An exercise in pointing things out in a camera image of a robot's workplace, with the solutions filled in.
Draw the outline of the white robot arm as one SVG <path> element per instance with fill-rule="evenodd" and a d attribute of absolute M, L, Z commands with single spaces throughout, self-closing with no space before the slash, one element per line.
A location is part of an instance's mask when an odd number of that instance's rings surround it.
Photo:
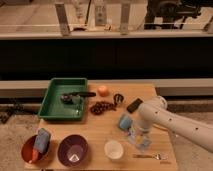
<path fill-rule="evenodd" d="M 213 153 L 213 125 L 174 114 L 167 106 L 162 96 L 142 102 L 138 108 L 141 127 L 160 125 Z"/>

